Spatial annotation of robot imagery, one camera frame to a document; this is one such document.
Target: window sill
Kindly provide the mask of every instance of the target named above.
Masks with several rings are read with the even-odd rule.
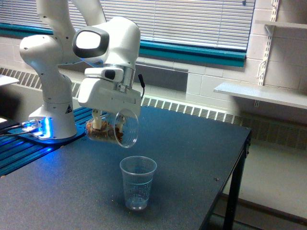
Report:
[[[0,35],[27,37],[35,34],[52,35],[53,32],[45,28],[0,23]],[[140,54],[235,67],[243,67],[246,58],[245,52],[180,46],[148,41],[141,41]]]

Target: black cable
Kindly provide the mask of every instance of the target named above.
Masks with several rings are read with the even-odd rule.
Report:
[[[141,97],[141,99],[143,99],[143,96],[144,96],[144,94],[145,94],[145,82],[144,82],[144,79],[143,79],[143,75],[142,75],[142,74],[139,74],[138,77],[139,77],[141,86],[142,86],[142,88],[143,88],[143,94],[142,94],[142,97]]]
[[[31,130],[31,131],[22,132],[22,133],[2,134],[2,135],[0,135],[0,137],[12,137],[12,136],[17,136],[17,135],[27,134],[27,133],[32,133],[32,132],[34,132],[34,131]]]
[[[8,128],[1,129],[0,133],[4,133],[4,132],[7,132],[7,131],[9,131],[11,129],[21,128],[21,127],[22,127],[22,125],[11,126],[11,127],[8,127]]]

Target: clear plastic cup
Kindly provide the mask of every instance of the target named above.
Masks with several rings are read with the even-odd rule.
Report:
[[[156,162],[148,157],[133,156],[123,159],[119,166],[123,175],[126,207],[143,210],[148,204]]]
[[[89,139],[119,144],[123,148],[130,148],[136,143],[139,121],[131,110],[123,109],[117,114],[104,114],[98,117],[100,120],[94,119],[90,119],[85,126]]]

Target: shelf bracket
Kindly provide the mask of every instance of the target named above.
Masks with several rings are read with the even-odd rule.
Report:
[[[273,10],[272,10],[272,15],[271,15],[271,22],[276,21],[279,3],[280,3],[280,0],[272,0]],[[267,72],[269,55],[270,55],[270,50],[271,50],[271,45],[272,45],[272,38],[273,38],[273,34],[274,34],[274,28],[275,28],[275,26],[265,25],[265,29],[268,33],[268,37],[267,37],[267,43],[266,43],[266,46],[265,46],[264,57],[263,57],[262,62],[259,65],[258,73],[257,73],[257,78],[259,79],[258,80],[259,86],[264,85],[264,80],[265,80],[265,75],[266,75],[266,72]],[[255,101],[254,106],[258,107],[259,101]]]
[[[274,25],[264,25],[265,26],[265,30],[267,31],[269,36],[273,36],[274,33]]]

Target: cup rim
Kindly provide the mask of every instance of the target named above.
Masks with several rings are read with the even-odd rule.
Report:
[[[130,111],[132,114],[133,114],[133,118],[134,119],[136,119],[136,122],[137,122],[137,124],[139,125],[139,120],[138,120],[138,116],[136,116],[136,114],[133,112],[133,111],[131,111],[130,109],[121,109],[120,111],[118,111],[118,113],[115,115],[115,118],[114,118],[114,121],[116,121],[116,119],[117,119],[117,117],[120,115],[120,114],[122,114],[123,113],[123,111],[125,111],[125,110],[127,110],[127,111]],[[115,125],[114,125],[114,127],[113,127],[113,132],[114,132],[114,136],[115,136],[115,140],[116,140],[116,142],[119,144],[119,146],[121,146],[121,147],[123,147],[123,148],[131,148],[132,146],[134,146],[134,144],[136,143],[136,141],[137,141],[137,139],[138,139],[138,133],[136,134],[136,138],[134,139],[134,141],[132,142],[132,143],[130,143],[129,145],[123,145],[120,141],[119,141],[119,139],[117,138],[117,135],[116,135],[116,130],[115,130]]]
[[[132,172],[128,172],[128,171],[126,171],[126,170],[123,169],[122,163],[123,163],[124,160],[127,160],[127,159],[129,159],[129,158],[143,158],[143,159],[150,160],[151,162],[154,163],[154,169],[151,170],[150,172],[147,172],[147,173],[132,173]],[[126,173],[126,174],[128,174],[128,175],[146,176],[146,175],[152,174],[152,173],[157,169],[157,163],[156,163],[153,159],[151,159],[151,158],[149,158],[149,157],[144,157],[144,156],[130,156],[130,157],[126,157],[126,158],[122,159],[122,160],[120,161],[120,163],[119,163],[119,167],[120,167],[120,169],[121,169],[124,173]]]

